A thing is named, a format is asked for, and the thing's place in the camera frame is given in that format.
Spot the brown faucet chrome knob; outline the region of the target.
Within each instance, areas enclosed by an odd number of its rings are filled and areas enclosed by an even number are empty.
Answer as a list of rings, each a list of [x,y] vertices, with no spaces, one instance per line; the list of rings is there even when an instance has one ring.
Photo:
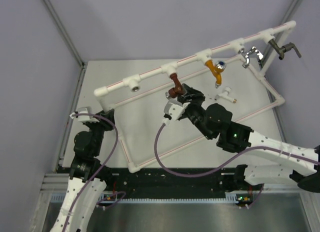
[[[185,90],[178,79],[178,75],[176,73],[173,73],[169,76],[169,78],[173,81],[174,87],[172,87],[165,93],[165,97],[169,100],[169,99],[175,99],[178,96],[184,95]]]

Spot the white pipe frame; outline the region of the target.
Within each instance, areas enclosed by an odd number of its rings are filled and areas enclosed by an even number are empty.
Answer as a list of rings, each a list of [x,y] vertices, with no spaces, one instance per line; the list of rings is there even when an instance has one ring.
[[[294,20],[291,20],[277,27],[268,28],[245,38],[238,38],[224,45],[202,50],[192,56],[163,64],[150,71],[123,78],[122,80],[114,84],[99,87],[94,90],[94,96],[104,111],[106,111],[107,109],[114,109],[118,106],[125,105],[129,102],[133,102],[147,95],[151,95],[159,90],[162,90],[166,88],[166,85],[161,85],[159,87],[131,97],[128,100],[124,100],[122,102],[111,105],[107,105],[104,102],[104,98],[108,94],[124,87],[129,88],[133,93],[137,92],[140,89],[141,81],[159,74],[166,74],[174,84],[173,88],[169,89],[165,94],[168,100],[182,97],[197,100],[200,98],[200,93],[196,92],[193,89],[187,89],[187,87],[183,85],[181,83],[181,80],[178,78],[177,69],[179,67],[200,61],[205,65],[206,68],[187,75],[186,79],[191,79],[209,71],[215,77],[215,87],[219,88],[222,85],[221,74],[225,70],[225,65],[229,62],[239,60],[243,62],[243,68],[249,69],[253,73],[255,78],[274,97],[274,101],[269,105],[242,117],[241,120],[244,121],[265,111],[281,106],[285,103],[285,99],[267,82],[265,74],[276,56],[284,58],[284,54],[294,48],[293,43],[284,44],[284,42],[292,32],[292,30],[296,27],[296,25],[297,23]],[[268,58],[264,58],[264,55],[256,47],[252,47],[247,52],[244,51],[246,43],[257,40],[263,40],[266,44],[270,45],[273,48],[274,51],[271,52]]]

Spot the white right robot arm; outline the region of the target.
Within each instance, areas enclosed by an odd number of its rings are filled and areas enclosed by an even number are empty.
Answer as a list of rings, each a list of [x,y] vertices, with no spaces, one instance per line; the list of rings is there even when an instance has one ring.
[[[233,177],[237,189],[259,184],[288,184],[319,193],[319,147],[304,148],[268,138],[249,126],[233,122],[233,114],[218,103],[203,108],[202,92],[185,83],[182,88],[184,93],[177,97],[185,106],[181,119],[189,119],[207,140],[217,139],[217,147],[234,153],[235,158],[253,155],[273,162],[273,165],[238,165]]]

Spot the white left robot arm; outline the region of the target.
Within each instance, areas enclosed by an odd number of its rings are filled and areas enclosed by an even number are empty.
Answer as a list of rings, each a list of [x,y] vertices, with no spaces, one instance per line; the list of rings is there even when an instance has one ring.
[[[74,158],[67,190],[52,232],[85,232],[103,190],[114,183],[111,169],[98,159],[105,132],[115,129],[115,111],[91,113],[83,107],[70,114],[88,127],[74,137]]]

